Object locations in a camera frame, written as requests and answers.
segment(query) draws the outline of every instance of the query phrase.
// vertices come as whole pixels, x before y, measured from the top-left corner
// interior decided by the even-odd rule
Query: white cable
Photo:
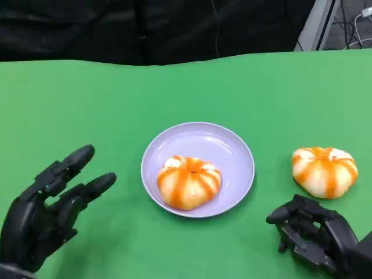
[[[355,27],[356,35],[357,35],[357,37],[358,37],[358,42],[360,43],[360,45],[362,46],[362,48],[364,48],[364,45],[362,44],[362,40],[360,39],[360,35],[359,35],[359,32],[358,32],[358,27],[357,27],[357,25],[356,25],[356,21],[357,21],[357,19],[360,18],[361,16],[362,16],[362,15],[357,15],[357,16],[355,17],[355,20],[354,20],[354,27]]]
[[[368,39],[364,39],[364,40],[361,40],[360,42],[365,42],[365,41],[372,41],[372,38],[368,38]],[[349,44],[349,47],[351,47],[352,45],[356,45],[358,44],[359,42],[353,42],[352,44]]]

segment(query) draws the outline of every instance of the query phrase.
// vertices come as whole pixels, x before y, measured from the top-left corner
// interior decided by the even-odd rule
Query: floor
[[[364,2],[366,2],[367,7],[372,6],[372,0],[344,0],[344,7],[345,7],[345,14],[346,14],[346,21],[353,23],[356,15],[360,14],[361,11],[364,9]],[[341,12],[341,6],[339,7],[335,22],[342,22],[342,12]],[[324,49],[344,49],[345,48],[345,34],[343,24],[334,24],[331,27],[330,33],[328,35],[328,38],[326,40]],[[349,36],[352,31],[352,27],[349,25]],[[366,38],[372,38],[372,21],[369,21],[369,19],[359,19],[357,21],[357,30],[360,34],[361,39]],[[372,47],[372,40],[366,41],[364,44],[364,47]],[[350,46],[351,48],[360,48],[359,44],[354,44]]]

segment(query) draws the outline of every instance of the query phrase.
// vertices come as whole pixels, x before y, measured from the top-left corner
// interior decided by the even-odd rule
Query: orange and white bun
[[[292,165],[294,179],[316,198],[339,198],[358,177],[353,157],[332,147],[299,148],[292,156]]]
[[[221,174],[215,166],[200,159],[173,156],[158,175],[158,187],[166,204],[191,210],[217,195]]]

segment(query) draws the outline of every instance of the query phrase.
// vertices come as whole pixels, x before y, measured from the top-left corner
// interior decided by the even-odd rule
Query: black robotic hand
[[[51,205],[45,200],[59,195],[94,152],[92,145],[86,145],[63,161],[55,161],[13,201],[0,236],[0,278],[33,278],[45,259],[77,234],[73,226],[78,214],[114,184],[115,174],[79,184]]]
[[[318,201],[295,195],[266,222],[275,224],[281,235],[280,252],[291,248],[299,260],[336,278],[370,278],[372,234],[358,242],[346,219]]]

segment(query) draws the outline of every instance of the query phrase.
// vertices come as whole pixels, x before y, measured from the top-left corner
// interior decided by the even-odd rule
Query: black fabric
[[[217,54],[292,51],[313,4],[314,0],[1,0],[0,60],[166,65],[214,59]]]

